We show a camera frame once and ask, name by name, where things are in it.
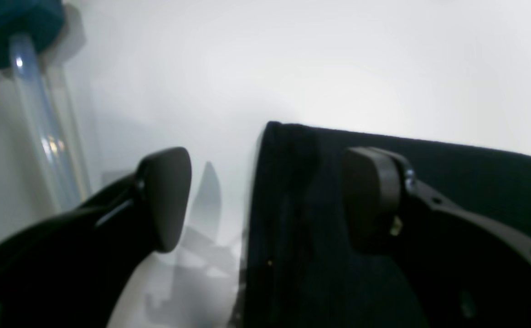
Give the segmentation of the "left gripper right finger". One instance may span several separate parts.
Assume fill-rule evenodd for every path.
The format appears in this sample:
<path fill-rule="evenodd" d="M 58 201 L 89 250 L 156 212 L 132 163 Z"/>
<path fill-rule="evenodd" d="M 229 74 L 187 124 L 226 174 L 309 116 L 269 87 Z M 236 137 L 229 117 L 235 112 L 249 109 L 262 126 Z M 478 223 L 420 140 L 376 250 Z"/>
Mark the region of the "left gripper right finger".
<path fill-rule="evenodd" d="M 343 202 L 355 251 L 395 261 L 433 328 L 531 328 L 531 237 L 464 210 L 409 160 L 346 148 Z"/>

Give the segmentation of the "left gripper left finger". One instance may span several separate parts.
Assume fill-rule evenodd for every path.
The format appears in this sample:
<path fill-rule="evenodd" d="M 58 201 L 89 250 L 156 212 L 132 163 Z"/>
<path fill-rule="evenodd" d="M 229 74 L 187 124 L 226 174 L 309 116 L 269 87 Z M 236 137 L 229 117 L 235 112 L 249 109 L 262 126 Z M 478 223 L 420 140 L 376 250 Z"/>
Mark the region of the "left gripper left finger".
<path fill-rule="evenodd" d="M 0 242 L 0 328 L 104 328 L 134 270 L 180 241 L 192 168 L 184 147 L 73 210 Z"/>

